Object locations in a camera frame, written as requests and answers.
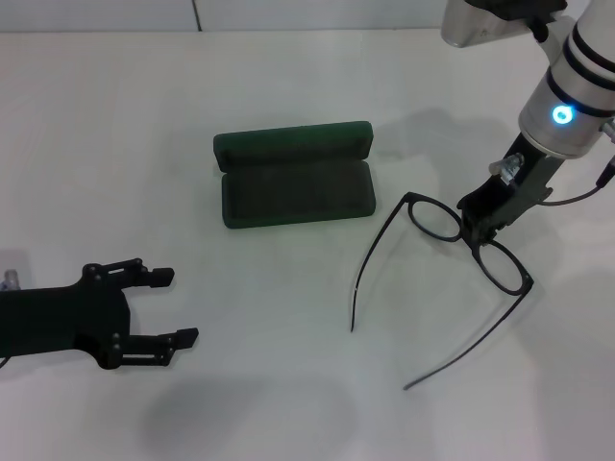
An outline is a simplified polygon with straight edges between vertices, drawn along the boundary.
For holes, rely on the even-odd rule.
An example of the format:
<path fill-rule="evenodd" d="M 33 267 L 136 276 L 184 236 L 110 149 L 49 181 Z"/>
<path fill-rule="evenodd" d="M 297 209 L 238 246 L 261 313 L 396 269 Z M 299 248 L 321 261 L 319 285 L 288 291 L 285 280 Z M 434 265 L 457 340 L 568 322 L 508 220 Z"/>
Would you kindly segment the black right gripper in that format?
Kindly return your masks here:
<path fill-rule="evenodd" d="M 461 211 L 461 237 L 469 248 L 492 242 L 503 226 L 509 226 L 531 207 L 547 198 L 547 183 L 562 165 L 518 136 L 504 159 L 523 158 L 510 184 L 493 175 L 457 204 Z"/>

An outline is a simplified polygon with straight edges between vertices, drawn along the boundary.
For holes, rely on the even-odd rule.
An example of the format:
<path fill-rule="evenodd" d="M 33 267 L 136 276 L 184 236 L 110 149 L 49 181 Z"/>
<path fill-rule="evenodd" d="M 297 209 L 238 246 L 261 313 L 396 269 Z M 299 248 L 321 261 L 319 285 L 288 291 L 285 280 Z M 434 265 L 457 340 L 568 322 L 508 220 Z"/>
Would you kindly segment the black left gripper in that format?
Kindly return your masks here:
<path fill-rule="evenodd" d="M 131 335 L 125 288 L 166 288 L 172 268 L 149 270 L 141 258 L 84 267 L 67 286 L 16 288 L 15 272 L 1 283 L 1 363 L 25 355 L 80 351 L 100 368 L 167 367 L 177 351 L 191 349 L 197 328 L 160 335 Z"/>

